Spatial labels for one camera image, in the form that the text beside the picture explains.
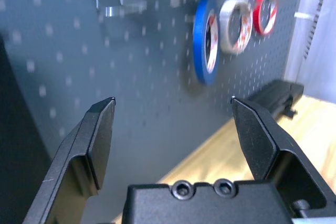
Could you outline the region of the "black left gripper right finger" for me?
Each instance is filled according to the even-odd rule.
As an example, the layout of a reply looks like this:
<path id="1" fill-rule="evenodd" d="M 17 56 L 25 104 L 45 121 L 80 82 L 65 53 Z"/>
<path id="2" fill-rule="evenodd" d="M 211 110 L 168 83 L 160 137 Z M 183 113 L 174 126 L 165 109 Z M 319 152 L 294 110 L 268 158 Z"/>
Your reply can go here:
<path id="1" fill-rule="evenodd" d="M 335 193 L 297 142 L 257 103 L 233 97 L 241 150 L 255 180 L 267 180 L 287 206 L 305 200 L 310 210 L 335 210 Z"/>

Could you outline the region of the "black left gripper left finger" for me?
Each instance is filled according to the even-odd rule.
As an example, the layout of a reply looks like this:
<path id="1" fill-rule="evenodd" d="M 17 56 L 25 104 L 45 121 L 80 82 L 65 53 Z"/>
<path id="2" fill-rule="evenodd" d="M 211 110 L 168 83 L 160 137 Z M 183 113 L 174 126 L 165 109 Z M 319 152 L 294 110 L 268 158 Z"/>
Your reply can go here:
<path id="1" fill-rule="evenodd" d="M 80 223 L 86 201 L 102 189 L 116 100 L 93 104 L 62 141 L 24 223 Z"/>

